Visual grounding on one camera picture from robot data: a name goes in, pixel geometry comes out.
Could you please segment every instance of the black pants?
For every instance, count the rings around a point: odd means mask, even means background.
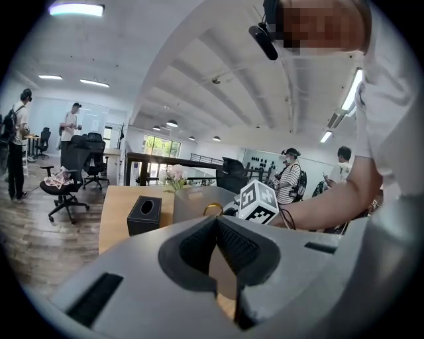
[[[22,161],[22,146],[9,143],[7,170],[9,172],[9,196],[20,199],[24,186],[24,169]]]
[[[71,143],[70,141],[62,141],[60,143],[60,165],[61,166],[65,166],[66,154],[68,153],[68,146],[70,145],[70,143]]]

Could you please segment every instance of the black slot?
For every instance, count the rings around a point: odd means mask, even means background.
[[[90,327],[123,279],[120,275],[104,273],[67,312],[68,316]]]
[[[334,254],[336,252],[337,247],[336,246],[330,246],[330,245],[324,245],[324,244],[318,244],[316,242],[307,242],[305,244],[306,248],[310,248],[311,250],[324,252],[328,254]]]

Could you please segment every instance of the striped shirt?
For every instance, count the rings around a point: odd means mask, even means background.
[[[279,183],[289,183],[289,187],[281,188],[277,192],[277,202],[280,205],[290,204],[294,198],[289,196],[289,192],[293,189],[294,186],[297,185],[297,181],[300,177],[300,165],[296,160],[292,165],[288,166],[283,174],[281,175],[280,181],[273,177],[271,179],[274,185]]]

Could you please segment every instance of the black head-mounted camera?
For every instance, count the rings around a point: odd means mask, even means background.
[[[249,33],[264,51],[268,59],[277,60],[278,53],[272,44],[276,39],[276,14],[279,0],[264,0],[265,15],[261,23],[258,26],[251,26]],[[267,28],[274,27],[273,32],[270,32]]]

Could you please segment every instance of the flower bouquet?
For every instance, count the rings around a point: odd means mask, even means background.
[[[178,189],[183,188],[187,175],[181,165],[174,165],[167,171],[161,170],[159,173],[159,181],[171,185],[174,190],[168,189],[165,192],[175,193]]]

